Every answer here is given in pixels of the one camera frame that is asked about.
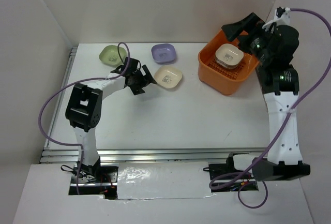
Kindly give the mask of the green plate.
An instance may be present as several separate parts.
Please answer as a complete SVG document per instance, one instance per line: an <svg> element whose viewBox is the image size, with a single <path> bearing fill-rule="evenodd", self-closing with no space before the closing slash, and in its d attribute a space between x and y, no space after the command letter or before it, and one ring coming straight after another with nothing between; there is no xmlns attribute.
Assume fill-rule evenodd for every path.
<svg viewBox="0 0 331 224"><path fill-rule="evenodd" d="M116 45L106 46L99 54L100 61L111 67L122 65L126 57L127 51L122 47L117 48Z"/></svg>

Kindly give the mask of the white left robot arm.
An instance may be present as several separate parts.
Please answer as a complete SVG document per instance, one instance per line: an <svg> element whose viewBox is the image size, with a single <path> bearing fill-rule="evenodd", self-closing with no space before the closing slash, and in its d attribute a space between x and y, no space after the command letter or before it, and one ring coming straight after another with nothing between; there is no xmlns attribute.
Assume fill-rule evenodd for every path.
<svg viewBox="0 0 331 224"><path fill-rule="evenodd" d="M96 146L96 126L101 120L102 101L111 94L130 88L134 95L145 93L144 88L157 82L146 65L125 58L125 63L111 71L108 77L90 84L74 85L65 117L75 132L79 150L78 167L90 182L102 176L101 160Z"/></svg>

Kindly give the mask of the purple plate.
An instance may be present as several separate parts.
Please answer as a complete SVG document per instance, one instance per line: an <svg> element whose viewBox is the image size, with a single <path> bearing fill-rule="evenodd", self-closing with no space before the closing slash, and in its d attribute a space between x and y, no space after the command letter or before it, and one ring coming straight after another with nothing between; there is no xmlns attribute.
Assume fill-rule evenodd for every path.
<svg viewBox="0 0 331 224"><path fill-rule="evenodd" d="M169 43L156 44L151 48L152 58L158 64L175 62L177 54L175 47Z"/></svg>

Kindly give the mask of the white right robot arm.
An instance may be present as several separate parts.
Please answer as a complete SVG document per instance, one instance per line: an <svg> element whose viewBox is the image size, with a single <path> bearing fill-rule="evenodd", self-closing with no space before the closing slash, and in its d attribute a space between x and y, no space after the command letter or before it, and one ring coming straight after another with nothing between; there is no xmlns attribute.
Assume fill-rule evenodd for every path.
<svg viewBox="0 0 331 224"><path fill-rule="evenodd" d="M270 144L261 159L249 154L230 154L225 172L237 178L249 166L257 181L293 180L310 174L303 162L297 134L296 107L299 76L291 65L299 46L299 32L290 26L290 9L278 8L273 20L264 22L255 13L222 26L227 41L238 40L238 48L255 56L257 76L266 103Z"/></svg>

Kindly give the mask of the cream plate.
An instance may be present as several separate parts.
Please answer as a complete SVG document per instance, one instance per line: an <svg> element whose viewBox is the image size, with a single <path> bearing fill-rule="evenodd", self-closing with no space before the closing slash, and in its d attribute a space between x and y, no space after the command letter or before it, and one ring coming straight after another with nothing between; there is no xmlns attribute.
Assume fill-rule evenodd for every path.
<svg viewBox="0 0 331 224"><path fill-rule="evenodd" d="M240 60L240 62L241 62L242 59L244 58L244 53L240 49L238 49L236 46L234 46L230 43L225 43L217 49L217 51L215 52L215 56L218 58L232 56L232 57Z"/></svg>
<svg viewBox="0 0 331 224"><path fill-rule="evenodd" d="M171 65L161 66L154 74L157 84L165 89L174 89L182 78L183 73Z"/></svg>

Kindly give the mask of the brown plate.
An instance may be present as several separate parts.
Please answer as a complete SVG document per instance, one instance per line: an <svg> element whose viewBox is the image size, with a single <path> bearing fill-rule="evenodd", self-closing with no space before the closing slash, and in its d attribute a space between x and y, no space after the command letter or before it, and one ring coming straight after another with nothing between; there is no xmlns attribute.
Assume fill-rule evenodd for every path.
<svg viewBox="0 0 331 224"><path fill-rule="evenodd" d="M219 64L220 66L222 66L223 68L225 69L235 69L239 63L240 63L240 60L230 56L230 57L221 57L221 58L218 58L215 56L215 62L217 64Z"/></svg>

